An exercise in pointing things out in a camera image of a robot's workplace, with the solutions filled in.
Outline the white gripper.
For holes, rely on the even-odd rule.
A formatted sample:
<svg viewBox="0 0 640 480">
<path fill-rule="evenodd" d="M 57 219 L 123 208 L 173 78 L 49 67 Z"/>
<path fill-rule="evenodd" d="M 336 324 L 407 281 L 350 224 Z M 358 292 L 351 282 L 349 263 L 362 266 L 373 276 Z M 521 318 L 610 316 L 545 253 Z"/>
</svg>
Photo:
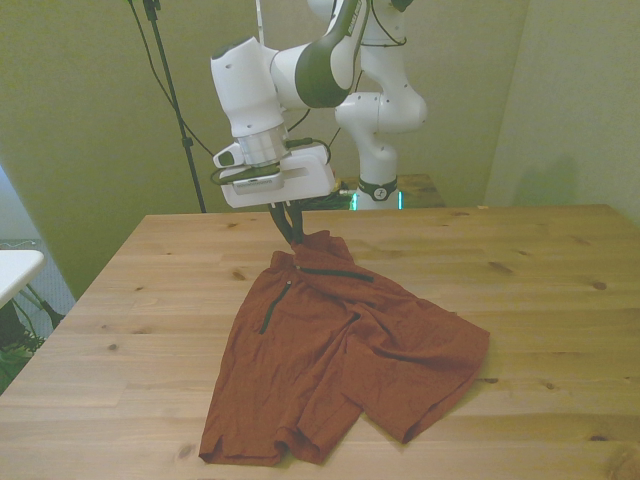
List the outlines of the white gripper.
<svg viewBox="0 0 640 480">
<path fill-rule="evenodd" d="M 269 213 L 288 244 L 304 242 L 302 200 L 326 196 L 334 189 L 335 179 L 323 146 L 294 150 L 278 164 L 279 172 L 235 180 L 221 189 L 233 208 L 269 204 Z M 285 206 L 291 224 L 287 219 Z"/>
</svg>

